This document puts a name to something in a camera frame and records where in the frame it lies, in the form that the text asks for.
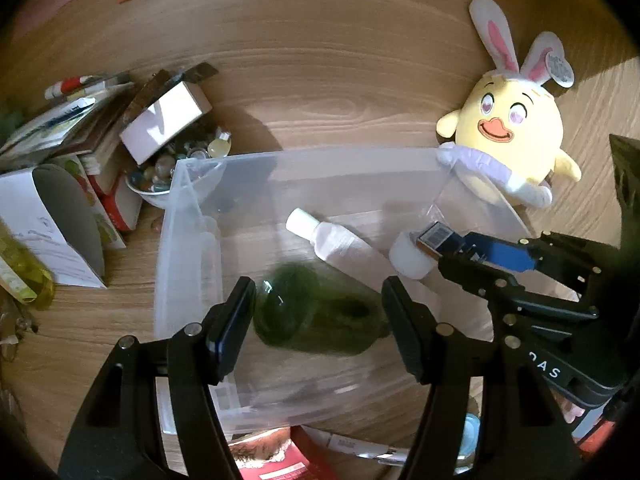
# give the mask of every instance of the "red package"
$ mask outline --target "red package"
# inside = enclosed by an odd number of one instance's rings
[[[142,197],[129,189],[126,175],[120,175],[109,194],[102,197],[101,202],[118,231],[128,233],[136,228]]]
[[[135,163],[129,152],[124,144],[119,144],[107,163],[101,168],[100,173],[88,174],[87,178],[96,195],[102,198],[111,192],[121,172],[129,173],[134,168]]]
[[[229,444],[244,480],[338,480],[322,451],[299,426]]]

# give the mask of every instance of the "plush toy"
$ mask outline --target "plush toy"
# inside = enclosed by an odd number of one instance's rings
[[[494,181],[512,203],[536,207],[551,204],[545,182],[550,171],[580,180],[580,168],[560,149],[562,120],[553,96],[542,84],[553,78],[568,88],[574,82],[560,39],[542,32],[518,68],[509,24],[493,0],[473,0],[471,19],[493,58],[487,72],[460,110],[442,117],[436,131],[456,134],[441,145],[438,158],[453,165],[461,161]]]

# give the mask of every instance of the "green glass bottle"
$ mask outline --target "green glass bottle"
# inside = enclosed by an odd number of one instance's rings
[[[320,261],[283,264],[262,282],[254,329],[270,346],[338,355],[389,334],[380,295]]]

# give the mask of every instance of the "barcode label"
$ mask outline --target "barcode label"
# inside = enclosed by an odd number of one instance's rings
[[[427,245],[434,251],[438,249],[446,240],[453,234],[453,230],[449,229],[446,225],[436,222],[429,227],[419,237],[423,244]]]

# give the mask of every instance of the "yellow bottle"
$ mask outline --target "yellow bottle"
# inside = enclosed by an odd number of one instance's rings
[[[220,127],[216,130],[216,138],[207,146],[207,153],[211,158],[222,158],[231,151],[231,134]]]
[[[53,301],[51,273],[0,221],[0,286],[21,304],[45,310]]]

